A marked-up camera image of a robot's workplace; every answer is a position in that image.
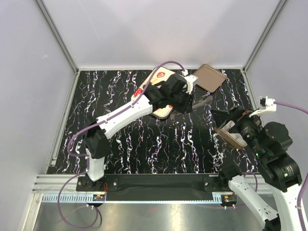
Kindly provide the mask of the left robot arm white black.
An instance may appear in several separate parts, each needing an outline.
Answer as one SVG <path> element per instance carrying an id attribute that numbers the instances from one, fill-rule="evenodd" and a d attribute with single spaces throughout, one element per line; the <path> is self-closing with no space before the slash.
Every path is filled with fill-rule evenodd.
<path id="1" fill-rule="evenodd" d="M 104 184 L 104 163 L 111 152 L 109 140 L 122 128 L 142 116 L 171 105 L 180 113 L 192 111 L 193 88 L 198 78 L 174 73 L 167 80 L 145 87 L 138 97 L 91 123 L 83 141 L 89 156 L 87 185 L 97 191 Z"/>

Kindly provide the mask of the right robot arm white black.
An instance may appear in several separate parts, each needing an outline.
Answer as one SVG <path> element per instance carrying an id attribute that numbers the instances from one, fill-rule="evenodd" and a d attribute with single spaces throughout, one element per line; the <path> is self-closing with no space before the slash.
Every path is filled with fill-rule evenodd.
<path id="1" fill-rule="evenodd" d="M 248 186 L 238 167 L 230 166 L 219 172 L 214 182 L 225 191 L 233 191 L 259 220 L 265 231 L 306 231 L 308 221 L 301 205 L 308 181 L 303 180 L 296 161 L 287 153 L 293 143 L 284 124 L 269 122 L 262 125 L 260 115 L 276 111 L 276 105 L 255 111 L 234 107 L 228 111 L 212 109 L 216 130 L 234 144 L 231 134 L 242 137 L 257 159 L 258 170 L 274 196 L 277 209 L 272 209 Z"/>

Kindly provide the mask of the brown tin box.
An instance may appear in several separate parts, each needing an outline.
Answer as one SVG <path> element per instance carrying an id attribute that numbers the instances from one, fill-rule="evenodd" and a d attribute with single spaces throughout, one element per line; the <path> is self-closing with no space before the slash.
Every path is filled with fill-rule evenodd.
<path id="1" fill-rule="evenodd" d="M 233 121 L 229 121 L 222 128 L 215 128 L 215 132 L 236 149 L 243 150 L 247 146 L 247 143 L 244 141 L 242 136 L 239 133 L 229 133 L 234 125 L 235 123 Z"/>

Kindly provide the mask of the black metal tongs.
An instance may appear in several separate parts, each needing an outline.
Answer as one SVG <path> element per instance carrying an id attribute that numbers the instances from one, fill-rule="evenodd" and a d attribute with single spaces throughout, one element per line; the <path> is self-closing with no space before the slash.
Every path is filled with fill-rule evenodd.
<path id="1" fill-rule="evenodd" d="M 213 102 L 213 97 L 211 95 L 207 96 L 206 98 L 202 98 L 201 100 L 195 101 L 195 102 L 192 103 L 192 110 L 190 111 L 190 113 L 193 112 L 197 108 L 208 106 L 212 102 Z M 169 117 L 172 118 L 172 117 L 182 115 L 182 114 L 188 114 L 188 112 L 181 113 L 181 112 L 177 112 L 177 111 L 172 111 L 170 113 Z"/>

